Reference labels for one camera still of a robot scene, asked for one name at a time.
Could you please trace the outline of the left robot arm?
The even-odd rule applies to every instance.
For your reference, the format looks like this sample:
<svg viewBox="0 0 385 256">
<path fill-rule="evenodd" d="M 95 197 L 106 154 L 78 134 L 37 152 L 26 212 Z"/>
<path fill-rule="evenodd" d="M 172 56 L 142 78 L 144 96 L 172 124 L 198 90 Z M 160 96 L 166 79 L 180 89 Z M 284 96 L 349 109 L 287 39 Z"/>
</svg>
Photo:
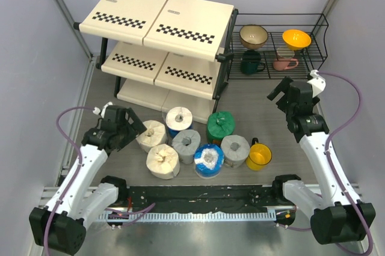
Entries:
<svg viewBox="0 0 385 256">
<path fill-rule="evenodd" d="M 81 145 L 73 145 L 77 158 L 62 184 L 45 204 L 29 214 L 34 241 L 47 255 L 52 250 L 75 255 L 89 226 L 111 204 L 122 207 L 128 200 L 126 180 L 106 176 L 90 196 L 86 192 L 113 151 L 120 151 L 146 131 L 132 108 L 108 102 L 92 112 L 97 124 L 84 133 Z"/>
</svg>

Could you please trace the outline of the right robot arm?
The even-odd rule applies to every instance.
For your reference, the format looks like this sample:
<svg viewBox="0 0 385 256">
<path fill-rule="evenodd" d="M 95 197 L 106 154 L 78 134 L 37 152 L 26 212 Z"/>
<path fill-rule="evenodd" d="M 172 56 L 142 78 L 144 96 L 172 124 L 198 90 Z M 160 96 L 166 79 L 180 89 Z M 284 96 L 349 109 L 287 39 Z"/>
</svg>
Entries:
<svg viewBox="0 0 385 256">
<path fill-rule="evenodd" d="M 318 243 L 358 242 L 369 238 L 375 209 L 349 183 L 327 123 L 313 111 L 324 88 L 325 79 L 318 75 L 306 82 L 285 77 L 267 97 L 274 100 L 283 94 L 276 105 L 285 113 L 288 130 L 309 159 L 321 191 L 320 195 L 312 192 L 296 175 L 281 175 L 271 196 L 277 204 L 290 201 L 302 210 Z"/>
</svg>

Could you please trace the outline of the cream paper towel roll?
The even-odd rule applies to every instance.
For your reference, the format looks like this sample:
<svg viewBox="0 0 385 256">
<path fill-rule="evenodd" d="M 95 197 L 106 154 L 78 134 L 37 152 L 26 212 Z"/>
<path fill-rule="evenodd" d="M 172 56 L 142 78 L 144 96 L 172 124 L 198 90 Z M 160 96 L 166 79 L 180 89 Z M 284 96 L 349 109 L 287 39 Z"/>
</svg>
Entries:
<svg viewBox="0 0 385 256">
<path fill-rule="evenodd" d="M 136 137 L 140 148 L 148 153 L 157 145 L 168 142 L 165 125 L 156 120 L 147 120 L 143 122 L 146 131 Z"/>
<path fill-rule="evenodd" d="M 146 166 L 155 177 L 170 180 L 180 171 L 179 155 L 167 144 L 157 145 L 148 152 Z"/>
</svg>

